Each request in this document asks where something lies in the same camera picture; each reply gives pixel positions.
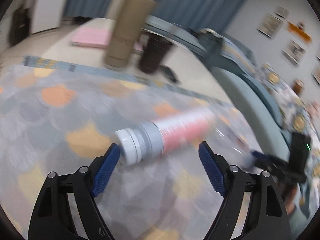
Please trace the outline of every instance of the patterned tablecloth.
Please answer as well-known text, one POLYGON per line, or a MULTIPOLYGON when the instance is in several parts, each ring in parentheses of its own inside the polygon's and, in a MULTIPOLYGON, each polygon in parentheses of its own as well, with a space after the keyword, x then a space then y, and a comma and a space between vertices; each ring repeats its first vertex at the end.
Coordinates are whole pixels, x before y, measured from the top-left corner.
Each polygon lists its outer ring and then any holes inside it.
MULTIPOLYGON (((27 238, 34 203, 50 171, 62 175, 89 165, 108 149, 116 130, 208 105, 217 116, 208 136, 167 156, 117 166, 95 199, 116 239, 202 239, 222 197, 213 190, 197 147, 206 140, 230 164, 250 165, 248 147, 260 147, 242 114, 166 84, 66 64, 13 65, 1 72, 0 204, 17 230, 27 238)), ((72 195, 69 199, 79 235, 85 236, 72 195)), ((240 213, 242 222, 245 215, 240 213)), ((240 232, 241 223, 235 234, 240 232)))

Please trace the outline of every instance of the white bottle cap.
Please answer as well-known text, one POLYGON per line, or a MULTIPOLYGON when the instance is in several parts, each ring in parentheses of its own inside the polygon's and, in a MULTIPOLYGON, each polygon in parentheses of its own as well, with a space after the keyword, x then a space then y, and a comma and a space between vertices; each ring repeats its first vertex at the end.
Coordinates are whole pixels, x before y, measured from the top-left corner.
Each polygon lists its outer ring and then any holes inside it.
POLYGON ((122 129, 115 132, 114 143, 120 147, 120 163, 132 165, 141 161, 141 148, 137 136, 132 129, 122 129))

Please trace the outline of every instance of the black bag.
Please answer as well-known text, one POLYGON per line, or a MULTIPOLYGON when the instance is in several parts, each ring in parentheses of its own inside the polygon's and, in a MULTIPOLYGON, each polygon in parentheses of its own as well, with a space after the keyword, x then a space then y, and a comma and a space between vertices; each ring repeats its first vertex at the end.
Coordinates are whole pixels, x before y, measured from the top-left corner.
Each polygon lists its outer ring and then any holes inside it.
POLYGON ((14 46, 29 35, 30 20, 27 14, 28 10, 19 7, 13 13, 11 29, 9 33, 9 43, 14 46))

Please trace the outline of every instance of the pink notebook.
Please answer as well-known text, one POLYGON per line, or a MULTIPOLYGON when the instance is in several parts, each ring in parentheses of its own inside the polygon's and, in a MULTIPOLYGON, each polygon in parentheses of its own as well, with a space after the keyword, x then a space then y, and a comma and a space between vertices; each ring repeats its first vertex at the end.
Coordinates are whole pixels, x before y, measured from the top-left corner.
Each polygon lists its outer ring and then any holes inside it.
MULTIPOLYGON (((71 44, 104 49, 108 46, 111 35, 112 32, 105 29, 80 28, 71 38, 71 44)), ((136 42, 134 49, 142 51, 142 46, 136 42)))

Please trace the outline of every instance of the framed picture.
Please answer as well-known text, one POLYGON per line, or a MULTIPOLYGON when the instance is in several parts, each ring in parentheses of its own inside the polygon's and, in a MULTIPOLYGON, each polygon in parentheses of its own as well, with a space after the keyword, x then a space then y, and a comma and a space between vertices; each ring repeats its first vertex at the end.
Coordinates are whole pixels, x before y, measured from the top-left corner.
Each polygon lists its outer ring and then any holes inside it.
POLYGON ((320 85, 320 66, 317 67, 314 72, 313 72, 313 77, 315 78, 315 80, 317 81, 318 85, 320 85))
POLYGON ((289 12, 288 12, 288 10, 286 10, 286 9, 278 6, 277 9, 276 9, 276 11, 275 11, 275 14, 276 14, 276 15, 279 15, 279 16, 280 16, 281 18, 283 18, 283 19, 286 19, 287 16, 289 15, 289 12))
POLYGON ((258 31, 272 39, 281 28, 282 24, 283 21, 271 14, 268 14, 258 27, 258 31))
POLYGON ((285 56, 294 64, 298 65, 304 53, 306 52, 299 44, 290 41, 288 46, 283 50, 285 56))

